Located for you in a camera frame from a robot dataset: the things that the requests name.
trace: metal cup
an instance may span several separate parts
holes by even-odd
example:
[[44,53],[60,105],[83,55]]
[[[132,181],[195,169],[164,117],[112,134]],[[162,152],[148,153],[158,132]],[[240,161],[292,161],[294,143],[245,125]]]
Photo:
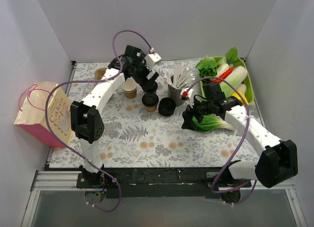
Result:
[[184,101],[180,99],[181,90],[182,89],[173,88],[168,84],[168,97],[175,101],[176,106],[180,106],[184,103]]

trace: small cup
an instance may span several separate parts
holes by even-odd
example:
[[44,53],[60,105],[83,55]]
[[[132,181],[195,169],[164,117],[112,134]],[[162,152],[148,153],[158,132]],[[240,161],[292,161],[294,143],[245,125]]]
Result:
[[97,69],[95,71],[95,80],[101,80],[103,78],[103,76],[106,73],[107,68],[100,68]]
[[155,93],[146,93],[143,95],[142,103],[145,106],[147,112],[155,112],[158,102],[159,98]]
[[128,78],[122,85],[122,90],[128,99],[134,99],[136,97],[137,83],[133,78]]
[[154,94],[156,94],[157,88],[158,88],[158,84],[157,84],[157,82],[154,81],[154,83],[151,86],[144,87],[143,91],[144,91],[144,94],[146,94],[146,93],[154,93]]

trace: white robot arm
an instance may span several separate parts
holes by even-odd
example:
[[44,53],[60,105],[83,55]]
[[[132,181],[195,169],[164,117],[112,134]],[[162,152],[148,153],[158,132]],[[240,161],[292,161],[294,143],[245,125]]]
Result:
[[[217,82],[204,86],[204,92],[206,100],[200,102],[195,96],[192,100],[191,90],[188,93],[186,89],[182,90],[182,98],[190,100],[190,104],[183,113],[182,128],[196,130],[193,117],[200,123],[204,115],[215,114],[231,124],[240,134],[243,134],[247,123],[247,114],[242,103],[235,97],[226,98]],[[296,145],[291,140],[281,140],[253,118],[250,118],[246,139],[260,157],[259,160],[256,162],[231,162],[224,171],[224,178],[259,180],[262,185],[271,188],[297,175]]]
[[[154,51],[144,54],[141,49],[132,46],[126,47],[125,54],[121,55],[120,59],[123,63],[123,73],[106,81],[119,73],[120,64],[115,58],[102,78],[104,82],[97,84],[80,102],[74,101],[71,104],[71,128],[80,140],[83,155],[98,168],[103,166],[99,139],[105,129],[100,116],[105,104],[128,77],[133,77],[143,90],[147,91],[158,77],[158,73],[153,73],[152,68],[161,61],[161,57]],[[85,161],[80,170],[90,184],[99,185],[101,174],[96,168]]]

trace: white wall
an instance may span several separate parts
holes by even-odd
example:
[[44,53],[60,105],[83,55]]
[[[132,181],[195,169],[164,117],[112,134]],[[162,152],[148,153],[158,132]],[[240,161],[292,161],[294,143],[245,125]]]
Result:
[[13,125],[20,93],[67,80],[71,62],[37,0],[0,0],[0,226],[20,226],[48,148]]
[[[247,56],[276,0],[38,0],[71,60],[111,61],[113,35],[139,31],[163,59]],[[126,44],[147,50],[125,34]]]
[[314,226],[314,0],[277,0],[248,67],[267,128],[298,148],[297,196]]

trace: pink ribbon handle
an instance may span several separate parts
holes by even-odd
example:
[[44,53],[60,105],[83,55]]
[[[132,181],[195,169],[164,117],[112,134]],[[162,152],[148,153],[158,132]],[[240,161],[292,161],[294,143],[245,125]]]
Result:
[[47,92],[48,94],[50,93],[49,91],[47,91],[47,90],[44,90],[44,89],[36,89],[36,87],[38,86],[37,84],[34,84],[34,85],[31,85],[30,87],[28,87],[23,93],[21,93],[21,95],[20,95],[20,97],[19,97],[19,109],[20,109],[20,111],[22,112],[23,110],[22,110],[22,107],[21,107],[21,98],[22,98],[22,96],[25,94],[25,92],[27,92],[30,88],[32,88],[34,86],[34,88],[33,89],[31,89],[29,92],[28,92],[28,94],[27,94],[27,96],[26,96],[26,98],[27,98],[27,101],[29,102],[29,104],[31,105],[31,106],[33,106],[34,108],[37,108],[37,109],[39,109],[39,110],[42,110],[42,111],[44,111],[45,112],[45,110],[44,109],[42,109],[42,108],[39,108],[39,107],[36,107],[35,105],[33,105],[31,102],[30,102],[30,100],[29,100],[29,97],[30,97],[30,94],[33,92],[33,91],[36,91],[36,90],[38,90],[38,91],[45,91],[45,92]]

